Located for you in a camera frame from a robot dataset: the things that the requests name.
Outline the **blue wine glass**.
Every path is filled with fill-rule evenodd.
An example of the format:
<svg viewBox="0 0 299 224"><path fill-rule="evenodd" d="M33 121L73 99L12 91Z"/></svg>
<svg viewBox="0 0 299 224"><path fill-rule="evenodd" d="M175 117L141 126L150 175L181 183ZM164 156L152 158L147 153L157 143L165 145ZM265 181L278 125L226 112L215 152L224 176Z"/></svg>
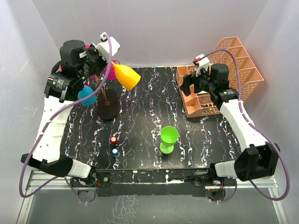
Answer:
<svg viewBox="0 0 299 224"><path fill-rule="evenodd" d="M93 89L87 85L84 85L84 88L78 93L78 100L81 100L83 98L86 98L90 96L93 93ZM93 96L85 101L81 102L81 105L83 106L90 106L93 105L96 101L96 96Z"/></svg>

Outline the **orange wine glass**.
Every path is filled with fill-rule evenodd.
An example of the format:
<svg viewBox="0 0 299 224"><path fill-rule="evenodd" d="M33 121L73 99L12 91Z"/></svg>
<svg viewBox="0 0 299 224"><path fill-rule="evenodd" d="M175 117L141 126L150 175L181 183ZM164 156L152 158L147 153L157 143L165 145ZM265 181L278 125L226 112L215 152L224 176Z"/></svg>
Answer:
<svg viewBox="0 0 299 224"><path fill-rule="evenodd" d="M132 68L112 62L114 72L118 82L125 87L128 91L133 89L140 81L141 76Z"/></svg>

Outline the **green wine glass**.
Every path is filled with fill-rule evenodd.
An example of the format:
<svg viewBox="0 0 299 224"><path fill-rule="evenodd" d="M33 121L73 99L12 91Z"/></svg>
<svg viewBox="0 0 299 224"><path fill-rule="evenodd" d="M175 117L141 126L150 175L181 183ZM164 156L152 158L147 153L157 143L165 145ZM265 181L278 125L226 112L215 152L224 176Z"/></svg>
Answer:
<svg viewBox="0 0 299 224"><path fill-rule="evenodd" d="M174 150L174 145L179 137L175 127L165 126L160 132L160 151L164 154L170 154Z"/></svg>

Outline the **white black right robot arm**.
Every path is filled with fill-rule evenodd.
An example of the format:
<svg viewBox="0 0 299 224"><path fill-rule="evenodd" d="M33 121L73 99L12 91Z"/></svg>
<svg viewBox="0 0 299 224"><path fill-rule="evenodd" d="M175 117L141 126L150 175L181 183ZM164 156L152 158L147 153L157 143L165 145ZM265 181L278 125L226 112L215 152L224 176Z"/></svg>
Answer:
<svg viewBox="0 0 299 224"><path fill-rule="evenodd" d="M228 178L249 181L274 175L278 162L275 147L253 128L253 122L244 118L247 114L243 102L238 99L236 89L229 87L229 69L222 63L202 67L199 72L185 75L180 90L186 95L205 91L211 101L226 118L241 147L241 154L235 161L223 161L210 166L208 179L219 185Z"/></svg>

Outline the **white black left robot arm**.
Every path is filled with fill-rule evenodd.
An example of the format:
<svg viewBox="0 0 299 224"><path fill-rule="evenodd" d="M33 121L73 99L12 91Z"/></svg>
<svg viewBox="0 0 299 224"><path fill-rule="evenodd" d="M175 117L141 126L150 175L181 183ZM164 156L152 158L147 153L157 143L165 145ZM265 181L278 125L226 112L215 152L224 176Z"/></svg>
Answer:
<svg viewBox="0 0 299 224"><path fill-rule="evenodd" d="M64 129L72 108L94 97L92 91L79 99L84 81L99 75L112 65L112 56L117 52L111 38L88 48L81 40L66 41L59 50L60 61L53 67L44 90L44 112L36 141L28 154L21 157L23 168L32 167L47 174L80 178L86 186L96 182L92 166L60 153Z"/></svg>

